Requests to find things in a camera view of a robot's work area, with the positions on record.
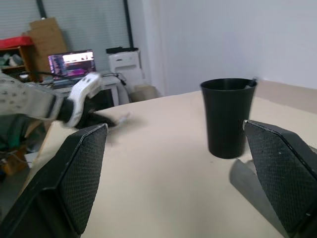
laptop screen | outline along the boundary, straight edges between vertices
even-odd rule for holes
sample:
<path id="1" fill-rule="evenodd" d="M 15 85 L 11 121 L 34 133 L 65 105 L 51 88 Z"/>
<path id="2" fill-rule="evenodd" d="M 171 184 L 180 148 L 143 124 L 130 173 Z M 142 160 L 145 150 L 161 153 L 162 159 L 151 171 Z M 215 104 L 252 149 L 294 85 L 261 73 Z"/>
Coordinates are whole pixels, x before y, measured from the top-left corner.
<path id="1" fill-rule="evenodd" d="M 83 77 L 89 72 L 96 71 L 94 55 L 92 50 L 61 53 L 49 56 L 51 73 L 58 74 L 63 78 Z"/>

black pole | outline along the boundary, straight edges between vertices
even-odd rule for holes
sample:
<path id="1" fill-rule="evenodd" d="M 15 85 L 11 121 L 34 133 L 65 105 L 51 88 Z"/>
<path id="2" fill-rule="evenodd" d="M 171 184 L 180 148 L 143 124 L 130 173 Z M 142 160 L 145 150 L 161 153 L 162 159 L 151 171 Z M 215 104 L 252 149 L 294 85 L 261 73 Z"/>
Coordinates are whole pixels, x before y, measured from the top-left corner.
<path id="1" fill-rule="evenodd" d="M 131 21 L 130 21 L 128 0 L 123 0 L 123 4 L 124 4 L 125 19 L 126 19 L 126 22 L 127 22 L 129 43 L 130 43 L 130 47 L 133 48 L 134 44 L 133 44 L 133 37 L 132 37 L 132 29 L 131 29 Z"/>
<path id="2" fill-rule="evenodd" d="M 42 0 L 36 0 L 36 4 L 38 5 L 41 19 L 47 18 Z"/>

robotic hand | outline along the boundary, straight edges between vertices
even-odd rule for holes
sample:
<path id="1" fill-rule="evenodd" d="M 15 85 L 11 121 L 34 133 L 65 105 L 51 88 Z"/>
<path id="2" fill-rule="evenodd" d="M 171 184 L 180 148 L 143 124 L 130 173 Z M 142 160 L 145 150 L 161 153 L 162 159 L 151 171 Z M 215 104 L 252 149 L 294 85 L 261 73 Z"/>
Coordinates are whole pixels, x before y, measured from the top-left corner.
<path id="1" fill-rule="evenodd" d="M 82 129 L 99 123 L 116 126 L 110 119 L 95 114 L 86 100 L 103 90 L 102 77 L 89 73 L 75 84 L 68 98 L 35 83 L 21 83 L 0 72 L 0 116 L 23 114 L 40 120 L 60 120 L 67 127 Z"/>

red box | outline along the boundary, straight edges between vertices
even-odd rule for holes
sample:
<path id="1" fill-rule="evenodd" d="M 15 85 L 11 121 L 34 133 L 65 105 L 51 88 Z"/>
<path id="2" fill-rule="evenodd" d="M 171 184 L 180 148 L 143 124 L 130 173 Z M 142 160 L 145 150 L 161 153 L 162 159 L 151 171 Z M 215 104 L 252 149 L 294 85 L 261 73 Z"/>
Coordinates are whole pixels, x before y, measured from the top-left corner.
<path id="1" fill-rule="evenodd" d="M 17 36 L 0 40 L 0 49 L 18 47 L 18 46 L 32 46 L 33 41 L 29 36 Z"/>

cup rim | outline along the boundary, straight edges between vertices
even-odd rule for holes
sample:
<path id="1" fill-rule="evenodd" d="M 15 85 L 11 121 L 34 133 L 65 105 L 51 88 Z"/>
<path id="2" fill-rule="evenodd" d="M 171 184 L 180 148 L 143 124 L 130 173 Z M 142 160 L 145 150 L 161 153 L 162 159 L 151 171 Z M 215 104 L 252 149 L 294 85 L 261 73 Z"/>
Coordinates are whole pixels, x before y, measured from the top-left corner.
<path id="1" fill-rule="evenodd" d="M 247 79 L 247 78 L 215 78 L 215 79 L 211 79 L 211 80 L 202 82 L 202 83 L 200 84 L 200 87 L 201 87 L 202 89 L 213 90 L 213 91 L 219 91 L 219 92 L 233 92 L 233 91 L 245 91 L 245 90 L 250 90 L 250 89 L 256 88 L 257 85 L 258 85 L 258 82 L 256 82 L 256 84 L 255 84 L 254 86 L 252 86 L 252 87 L 243 88 L 243 89 L 229 89 L 229 90 L 213 89 L 213 88 L 207 88 L 207 87 L 204 87 L 204 86 L 203 86 L 204 84 L 209 83 L 209 82 L 211 82 L 211 81 L 224 80 L 224 79 L 243 79 L 243 80 L 252 81 L 251 79 Z"/>

